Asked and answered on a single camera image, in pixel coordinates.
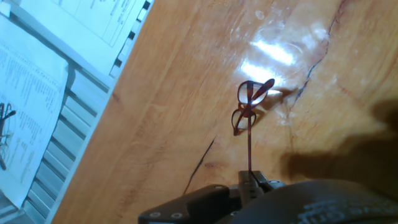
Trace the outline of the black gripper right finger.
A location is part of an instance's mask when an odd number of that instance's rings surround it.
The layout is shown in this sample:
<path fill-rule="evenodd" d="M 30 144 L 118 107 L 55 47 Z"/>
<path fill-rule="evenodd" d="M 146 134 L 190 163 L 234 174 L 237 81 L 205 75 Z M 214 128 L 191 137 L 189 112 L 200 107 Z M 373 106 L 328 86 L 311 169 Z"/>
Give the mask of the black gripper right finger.
<path fill-rule="evenodd" d="M 260 186 L 264 192 L 285 187 L 286 184 L 280 180 L 269 180 L 261 171 L 251 171 L 251 176 L 254 178 L 256 184 Z"/>

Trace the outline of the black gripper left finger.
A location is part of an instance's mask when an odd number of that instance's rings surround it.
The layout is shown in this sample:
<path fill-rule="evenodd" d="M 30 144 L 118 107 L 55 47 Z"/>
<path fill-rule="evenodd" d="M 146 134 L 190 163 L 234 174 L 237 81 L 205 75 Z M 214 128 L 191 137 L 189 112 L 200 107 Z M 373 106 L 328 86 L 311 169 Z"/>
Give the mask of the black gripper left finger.
<path fill-rule="evenodd" d="M 228 223 L 251 198 L 252 173 L 238 176 L 238 185 L 209 185 L 141 213 L 138 223 Z"/>

